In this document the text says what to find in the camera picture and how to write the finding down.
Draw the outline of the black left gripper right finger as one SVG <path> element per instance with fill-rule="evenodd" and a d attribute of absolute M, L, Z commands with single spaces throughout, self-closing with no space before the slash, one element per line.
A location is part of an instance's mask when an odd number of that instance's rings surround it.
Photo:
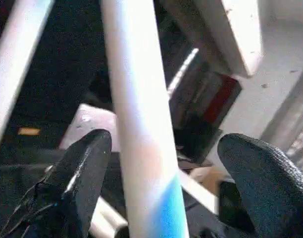
<path fill-rule="evenodd" d="M 303 171 L 277 147 L 243 134 L 218 142 L 259 238 L 303 238 Z"/>

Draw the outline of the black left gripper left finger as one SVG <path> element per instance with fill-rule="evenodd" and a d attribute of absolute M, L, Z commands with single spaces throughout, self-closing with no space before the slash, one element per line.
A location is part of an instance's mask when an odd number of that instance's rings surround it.
<path fill-rule="evenodd" d="M 85 238 L 111 156 L 109 131 L 95 129 L 73 143 L 29 188 L 0 238 Z"/>

